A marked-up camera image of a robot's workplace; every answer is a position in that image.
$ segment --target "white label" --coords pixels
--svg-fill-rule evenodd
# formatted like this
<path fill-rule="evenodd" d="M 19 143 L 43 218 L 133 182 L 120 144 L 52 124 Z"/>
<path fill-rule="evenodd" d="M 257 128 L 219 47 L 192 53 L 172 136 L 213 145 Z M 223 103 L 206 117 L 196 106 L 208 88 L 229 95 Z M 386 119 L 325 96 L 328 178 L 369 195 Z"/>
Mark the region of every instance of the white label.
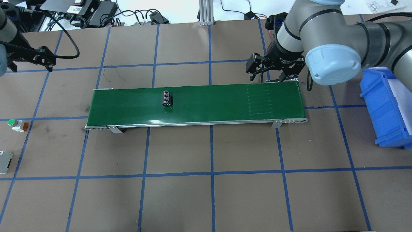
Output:
<path fill-rule="evenodd" d="M 67 13 L 78 14 L 82 10 L 82 7 L 70 6 Z"/>

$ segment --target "black cylindrical capacitor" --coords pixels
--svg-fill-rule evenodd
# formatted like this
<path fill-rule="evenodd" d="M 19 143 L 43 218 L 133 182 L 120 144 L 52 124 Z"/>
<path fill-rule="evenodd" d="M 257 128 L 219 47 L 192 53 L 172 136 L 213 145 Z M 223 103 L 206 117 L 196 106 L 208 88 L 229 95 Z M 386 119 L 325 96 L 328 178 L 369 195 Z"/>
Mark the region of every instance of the black cylindrical capacitor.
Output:
<path fill-rule="evenodd" d="M 169 107 L 172 105 L 172 96 L 170 95 L 170 92 L 165 90 L 163 91 L 163 103 L 162 105 L 164 107 Z"/>

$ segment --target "green conveyor belt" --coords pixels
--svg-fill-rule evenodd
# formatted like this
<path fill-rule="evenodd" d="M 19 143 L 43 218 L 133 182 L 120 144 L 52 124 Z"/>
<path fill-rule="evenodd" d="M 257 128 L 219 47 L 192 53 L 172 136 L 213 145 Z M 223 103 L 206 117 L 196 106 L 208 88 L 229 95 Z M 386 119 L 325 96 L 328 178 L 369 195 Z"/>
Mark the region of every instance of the green conveyor belt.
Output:
<path fill-rule="evenodd" d="M 162 106 L 171 92 L 173 105 Z M 87 129 L 306 118 L 298 82 L 95 90 Z"/>

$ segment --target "blue plastic bin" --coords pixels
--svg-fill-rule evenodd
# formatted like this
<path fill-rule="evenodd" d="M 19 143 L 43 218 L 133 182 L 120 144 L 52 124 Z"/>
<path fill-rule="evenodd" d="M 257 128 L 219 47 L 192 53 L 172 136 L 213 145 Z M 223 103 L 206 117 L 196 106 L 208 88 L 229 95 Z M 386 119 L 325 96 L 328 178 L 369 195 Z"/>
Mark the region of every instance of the blue plastic bin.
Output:
<path fill-rule="evenodd" d="M 366 101 L 375 128 L 377 137 L 375 143 L 381 147 L 410 149 L 412 148 L 412 135 L 408 132 L 388 79 L 396 79 L 396 77 L 386 68 L 363 70 L 360 96 Z M 412 98 L 407 101 L 407 104 L 410 105 L 411 102 Z"/>

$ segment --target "light blue joint cap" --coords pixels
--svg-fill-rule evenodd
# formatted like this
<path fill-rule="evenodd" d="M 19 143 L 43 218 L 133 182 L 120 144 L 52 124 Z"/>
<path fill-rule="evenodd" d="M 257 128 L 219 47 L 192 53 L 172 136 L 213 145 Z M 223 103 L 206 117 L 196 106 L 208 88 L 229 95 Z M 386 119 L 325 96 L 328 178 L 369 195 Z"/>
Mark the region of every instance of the light blue joint cap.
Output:
<path fill-rule="evenodd" d="M 306 64 L 314 82 L 335 85 L 354 78 L 361 71 L 361 57 L 352 48 L 327 44 L 310 50 Z"/>
<path fill-rule="evenodd" d="M 6 48 L 0 44 L 0 76 L 3 76 L 7 70 L 7 52 Z"/>
<path fill-rule="evenodd" d="M 340 6 L 345 2 L 345 0 L 311 0 L 311 1 L 319 3 L 319 4 L 323 4 L 323 5 L 328 5 L 328 6 Z"/>

